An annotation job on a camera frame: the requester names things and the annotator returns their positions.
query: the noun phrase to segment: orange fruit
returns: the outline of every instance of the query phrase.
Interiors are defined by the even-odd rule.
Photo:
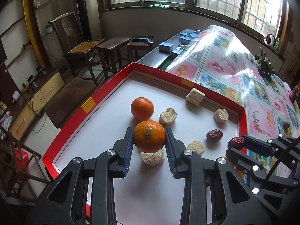
[[[165,140],[165,129],[157,121],[143,121],[133,131],[133,142],[144,153],[158,152],[164,146]]]
[[[154,113],[154,106],[145,97],[136,98],[131,104],[131,113],[135,119],[144,121],[149,119]]]

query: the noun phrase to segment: metal bolt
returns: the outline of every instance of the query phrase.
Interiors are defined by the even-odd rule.
[[[257,166],[257,165],[253,166],[253,167],[252,167],[252,170],[253,170],[253,171],[257,171],[257,170],[258,170],[258,166]]]
[[[191,154],[193,154],[193,152],[191,150],[184,150],[183,154],[185,154],[186,156],[190,156]]]
[[[80,158],[80,157],[75,157],[75,158],[72,160],[72,162],[73,162],[74,164],[78,164],[78,163],[81,162],[81,158]]]
[[[221,164],[225,164],[226,163],[226,160],[223,158],[223,157],[220,157],[218,159],[218,162],[221,163]]]
[[[259,191],[260,191],[260,189],[257,188],[257,187],[255,187],[255,188],[252,189],[252,193],[253,194],[258,194]]]
[[[106,152],[106,154],[108,154],[109,156],[112,156],[112,155],[114,155],[115,153],[116,153],[116,151],[113,150],[113,149],[110,149],[110,150],[108,150],[108,151]]]

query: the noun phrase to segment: chair backrest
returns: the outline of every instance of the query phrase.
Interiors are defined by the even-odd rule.
[[[75,12],[66,13],[49,21],[54,26],[59,44],[64,54],[83,42]]]

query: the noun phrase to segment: yellow drawer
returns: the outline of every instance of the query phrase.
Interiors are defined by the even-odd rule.
[[[13,122],[13,125],[10,128],[11,134],[16,139],[20,140],[34,116],[35,114],[32,108],[27,104]]]
[[[56,73],[42,88],[41,92],[48,102],[65,85],[59,73]]]
[[[30,107],[36,112],[39,113],[41,109],[46,105],[46,100],[41,92],[39,90],[29,101]]]

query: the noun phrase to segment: fruit print tablecloth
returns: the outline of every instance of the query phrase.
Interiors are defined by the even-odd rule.
[[[287,83],[277,76],[269,82],[258,73],[256,60],[235,34],[220,26],[211,25],[198,34],[182,53],[167,67],[176,74],[212,89],[244,106],[248,134],[267,141],[285,134],[300,135],[300,110],[289,99]],[[289,121],[288,131],[283,122]],[[252,151],[248,155],[265,166],[275,158],[265,158]],[[290,170],[282,163],[277,175],[287,177]]]

